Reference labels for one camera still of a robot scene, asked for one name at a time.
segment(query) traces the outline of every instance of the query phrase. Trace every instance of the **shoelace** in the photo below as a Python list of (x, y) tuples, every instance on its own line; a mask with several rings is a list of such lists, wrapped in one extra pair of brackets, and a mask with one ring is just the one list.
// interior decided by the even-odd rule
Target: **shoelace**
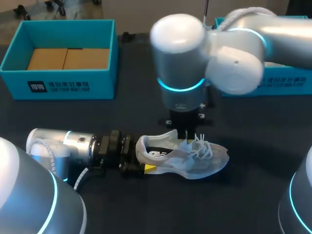
[(199, 144), (199, 148), (197, 150), (192, 149), (191, 154), (194, 154), (195, 158), (198, 159), (208, 159), (213, 156), (213, 150), (208, 141), (204, 140), (205, 134), (200, 134), (200, 139), (195, 134), (195, 140), (192, 141), (191, 144)]

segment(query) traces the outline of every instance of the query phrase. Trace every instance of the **blue box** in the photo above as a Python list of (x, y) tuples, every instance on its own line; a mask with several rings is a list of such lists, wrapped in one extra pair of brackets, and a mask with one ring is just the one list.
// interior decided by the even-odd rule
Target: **blue box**
[[(35, 48), (102, 48), (110, 53), (107, 69), (27, 71)], [(112, 99), (117, 58), (114, 20), (22, 21), (0, 75), (14, 99)], [(63, 88), (62, 82), (72, 86)]]
[[(307, 19), (307, 16), (282, 16)], [(214, 28), (224, 18), (215, 18)], [(250, 97), (269, 95), (310, 95), (312, 94), (312, 70), (289, 66), (265, 65), (264, 75), (258, 88), (249, 94), (237, 96), (223, 93), (224, 97)]]

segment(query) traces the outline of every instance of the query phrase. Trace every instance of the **blue led ring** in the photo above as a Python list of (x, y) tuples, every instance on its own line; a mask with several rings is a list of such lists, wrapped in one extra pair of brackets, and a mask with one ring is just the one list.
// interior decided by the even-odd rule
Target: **blue led ring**
[(291, 184), (290, 184), (290, 186), (289, 186), (289, 198), (290, 198), (290, 200), (291, 200), (292, 209), (293, 209), (295, 215), (297, 216), (298, 220), (299, 220), (300, 223), (302, 224), (302, 226), (305, 227), (305, 229), (306, 229), (309, 233), (312, 234), (312, 231), (311, 231), (311, 230), (308, 228), (308, 226), (302, 221), (302, 219), (300, 218), (299, 214), (298, 214), (297, 211), (296, 211), (296, 208), (295, 208), (294, 205), (293, 205), (292, 184), (293, 184), (294, 175), (293, 175), (293, 177), (292, 177)]
[(41, 227), (41, 229), (39, 230), (39, 232), (37, 234), (42, 234), (44, 232), (44, 230), (47, 228), (51, 218), (52, 218), (52, 215), (54, 213), (54, 210), (55, 210), (55, 206), (57, 204), (57, 199), (58, 199), (58, 186), (57, 186), (57, 181), (55, 180), (55, 177), (54, 175), (50, 172), (51, 176), (52, 176), (52, 179), (53, 179), (53, 184), (54, 184), (54, 197), (53, 197), (53, 202), (52, 202), (52, 206), (51, 206), (51, 210), (50, 210), (50, 213), (46, 219), (46, 221), (44, 222), (43, 226)]
[(205, 82), (205, 78), (201, 79), (200, 82), (198, 82), (196, 85), (190, 87), (190, 88), (187, 88), (187, 89), (175, 89), (175, 88), (171, 88), (167, 85), (165, 85), (162, 80), (160, 78), (157, 78), (157, 81), (158, 83), (165, 89), (168, 89), (170, 91), (173, 91), (173, 92), (187, 92), (187, 91), (190, 91), (190, 90), (193, 90), (195, 88), (197, 88), (198, 86), (202, 85), (204, 82)]
[(255, 30), (249, 29), (249, 28), (231, 28), (228, 31), (246, 31), (246, 32), (250, 32), (255, 34), (256, 36), (258, 36), (261, 40), (262, 43), (264, 45), (264, 48), (267, 48), (268, 43), (267, 41), (264, 39), (264, 37), (262, 35), (260, 35), (258, 32), (256, 32)]

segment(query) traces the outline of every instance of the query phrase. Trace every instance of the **logo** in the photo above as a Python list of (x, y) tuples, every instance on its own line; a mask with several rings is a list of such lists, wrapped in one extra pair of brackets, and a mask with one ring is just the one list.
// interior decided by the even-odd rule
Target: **logo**
[(47, 89), (43, 81), (28, 81), (28, 86), (33, 93), (46, 93)]
[(148, 154), (153, 155), (153, 156), (165, 156), (167, 153), (166, 152), (159, 152), (159, 151), (150, 151)]

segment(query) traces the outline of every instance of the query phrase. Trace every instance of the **floor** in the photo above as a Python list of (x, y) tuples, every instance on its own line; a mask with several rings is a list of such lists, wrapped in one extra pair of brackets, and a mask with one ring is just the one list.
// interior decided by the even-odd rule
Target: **floor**
[[(185, 13), (202, 20), (206, 0), (102, 0), (102, 6), (94, 5), (92, 0), (63, 2), (65, 17), (59, 14), (55, 3), (49, 9), (37, 0), (37, 4), (27, 6), (26, 10), (32, 20), (114, 19), (116, 31), (120, 35), (125, 31), (147, 33), (158, 19), (169, 14)], [(289, 0), (209, 0), (206, 24), (213, 25), (215, 17), (223, 17), (232, 10), (250, 6), (266, 7), (283, 15), (288, 2)], [(17, 17), (13, 10), (0, 13), (0, 46), (10, 43), (21, 20), (22, 17)]]
[[(91, 0), (63, 0), (66, 16), (58, 12), (58, 6), (54, 3), (49, 9), (44, 3), (37, 3), (26, 10), (32, 20), (78, 20), (78, 19), (102, 19), (101, 5), (94, 5)], [(8, 45), (22, 20), (14, 11), (0, 13), (0, 45)]]

